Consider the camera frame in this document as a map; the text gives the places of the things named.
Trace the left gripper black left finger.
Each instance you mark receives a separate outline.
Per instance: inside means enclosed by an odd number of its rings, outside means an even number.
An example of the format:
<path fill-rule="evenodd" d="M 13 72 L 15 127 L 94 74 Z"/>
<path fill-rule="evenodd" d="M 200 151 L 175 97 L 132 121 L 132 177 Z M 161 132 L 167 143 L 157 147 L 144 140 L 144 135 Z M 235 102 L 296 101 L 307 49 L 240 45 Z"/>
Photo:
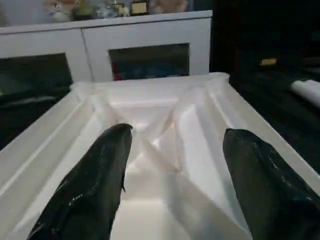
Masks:
<path fill-rule="evenodd" d="M 131 151 L 132 125 L 106 129 L 62 179 L 29 240 L 108 240 Z"/>

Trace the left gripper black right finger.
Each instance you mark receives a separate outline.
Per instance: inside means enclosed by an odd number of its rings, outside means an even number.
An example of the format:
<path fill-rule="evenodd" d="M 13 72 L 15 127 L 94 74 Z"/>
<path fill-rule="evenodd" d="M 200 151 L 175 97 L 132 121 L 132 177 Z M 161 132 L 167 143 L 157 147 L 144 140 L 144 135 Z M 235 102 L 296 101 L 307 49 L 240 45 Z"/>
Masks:
<path fill-rule="evenodd" d="M 254 240 L 318 240 L 320 197 L 276 149 L 246 129 L 226 129 L 223 154 Z"/>

